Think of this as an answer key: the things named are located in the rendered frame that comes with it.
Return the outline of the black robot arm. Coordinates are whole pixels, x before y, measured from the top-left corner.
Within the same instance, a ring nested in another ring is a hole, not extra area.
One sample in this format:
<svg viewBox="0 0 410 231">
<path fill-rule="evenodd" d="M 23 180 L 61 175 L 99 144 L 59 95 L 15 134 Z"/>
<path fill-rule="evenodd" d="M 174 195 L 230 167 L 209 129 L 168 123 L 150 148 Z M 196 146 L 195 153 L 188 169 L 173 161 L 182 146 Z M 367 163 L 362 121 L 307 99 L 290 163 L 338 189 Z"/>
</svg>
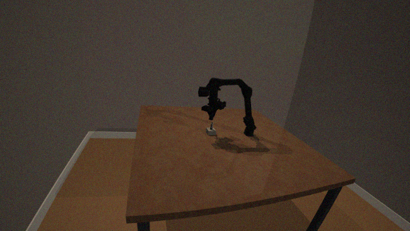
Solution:
<svg viewBox="0 0 410 231">
<path fill-rule="evenodd" d="M 233 80 L 221 80 L 217 78 L 211 78 L 209 83 L 206 86 L 200 86 L 198 95 L 199 97 L 218 97 L 218 90 L 221 90 L 219 86 L 223 85 L 238 85 L 242 91 L 242 95 L 244 97 L 244 104 L 245 104 L 245 117 L 243 117 L 243 122 L 246 125 L 244 135 L 246 136 L 254 136 L 254 130 L 256 130 L 256 126 L 254 125 L 254 119 L 252 117 L 252 110 L 251 110 L 251 96 L 252 96 L 252 88 L 247 86 L 243 80 L 241 79 L 233 79 Z M 224 109 L 226 107 L 226 102 L 221 102 L 220 99 L 214 102 L 214 107 Z"/>
</svg>

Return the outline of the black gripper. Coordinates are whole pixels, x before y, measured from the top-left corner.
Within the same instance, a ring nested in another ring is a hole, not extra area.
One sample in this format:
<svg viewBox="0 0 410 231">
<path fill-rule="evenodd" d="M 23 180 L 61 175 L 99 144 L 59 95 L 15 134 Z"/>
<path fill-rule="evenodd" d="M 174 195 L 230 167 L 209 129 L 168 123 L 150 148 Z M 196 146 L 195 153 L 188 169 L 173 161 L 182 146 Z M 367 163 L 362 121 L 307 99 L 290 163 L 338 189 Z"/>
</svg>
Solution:
<svg viewBox="0 0 410 231">
<path fill-rule="evenodd" d="M 214 113 L 214 116 L 215 116 L 216 111 L 219 109 L 217 107 L 214 107 L 215 100 L 219 100 L 219 98 L 218 97 L 209 97 L 208 99 L 209 99 L 209 103 L 208 103 L 209 106 L 207 106 L 207 105 L 202 106 L 201 110 L 206 111 L 208 113 L 209 117 L 212 118 L 212 113 Z"/>
</svg>

